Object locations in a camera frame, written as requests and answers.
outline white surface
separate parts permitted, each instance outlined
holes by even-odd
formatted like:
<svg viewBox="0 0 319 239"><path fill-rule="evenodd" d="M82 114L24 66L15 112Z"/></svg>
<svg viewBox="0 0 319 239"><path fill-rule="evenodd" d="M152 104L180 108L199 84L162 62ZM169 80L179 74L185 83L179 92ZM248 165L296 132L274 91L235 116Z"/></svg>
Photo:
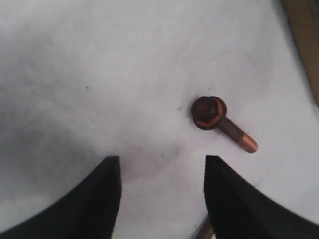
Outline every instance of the white surface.
<svg viewBox="0 0 319 239"><path fill-rule="evenodd" d="M207 154L319 223L315 106L274 5L1 1L0 229L114 154L123 179L115 239L190 238L206 214ZM226 101L256 154L193 125L189 106L201 95Z"/></svg>

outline copper-colored bolt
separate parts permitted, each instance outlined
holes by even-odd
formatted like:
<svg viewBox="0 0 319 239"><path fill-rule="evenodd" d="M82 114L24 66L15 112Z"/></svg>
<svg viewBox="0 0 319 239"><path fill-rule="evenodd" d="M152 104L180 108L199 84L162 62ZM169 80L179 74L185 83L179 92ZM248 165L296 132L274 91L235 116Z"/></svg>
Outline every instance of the copper-colored bolt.
<svg viewBox="0 0 319 239"><path fill-rule="evenodd" d="M191 113L195 125L202 130L219 128L248 153L258 149L257 143L229 118L226 117L227 107L224 101L216 96L198 98Z"/></svg>

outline white cloth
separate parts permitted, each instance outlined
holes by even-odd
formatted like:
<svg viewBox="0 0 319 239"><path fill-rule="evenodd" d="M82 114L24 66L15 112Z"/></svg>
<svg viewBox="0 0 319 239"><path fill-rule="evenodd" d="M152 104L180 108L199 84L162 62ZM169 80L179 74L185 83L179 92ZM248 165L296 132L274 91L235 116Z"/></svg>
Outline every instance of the white cloth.
<svg viewBox="0 0 319 239"><path fill-rule="evenodd" d="M319 223L319 127L270 0L0 2L0 230L121 157L114 238L189 238L206 215L207 154ZM197 129L216 95L259 144Z"/></svg>

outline bolt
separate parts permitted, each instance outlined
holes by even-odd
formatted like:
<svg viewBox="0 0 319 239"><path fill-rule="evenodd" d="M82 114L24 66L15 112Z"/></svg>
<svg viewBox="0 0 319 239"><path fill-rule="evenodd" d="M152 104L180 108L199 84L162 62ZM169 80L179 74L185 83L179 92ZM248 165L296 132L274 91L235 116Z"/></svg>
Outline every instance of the bolt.
<svg viewBox="0 0 319 239"><path fill-rule="evenodd" d="M246 152L254 153L257 151L257 143L226 117L227 107L221 98L216 96L200 97L193 103L191 113L198 128L202 130L219 128Z"/></svg>

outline hex flange bolt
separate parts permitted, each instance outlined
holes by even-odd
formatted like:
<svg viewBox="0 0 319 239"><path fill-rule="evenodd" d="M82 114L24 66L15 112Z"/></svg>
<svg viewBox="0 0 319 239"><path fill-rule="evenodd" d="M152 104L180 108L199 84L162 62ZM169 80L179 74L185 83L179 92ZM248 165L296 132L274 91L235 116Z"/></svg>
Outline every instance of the hex flange bolt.
<svg viewBox="0 0 319 239"><path fill-rule="evenodd" d="M246 152L256 152L258 149L257 143L227 118L226 113L226 104L216 96L200 97L191 107L191 114L198 128L202 130L219 128Z"/></svg>

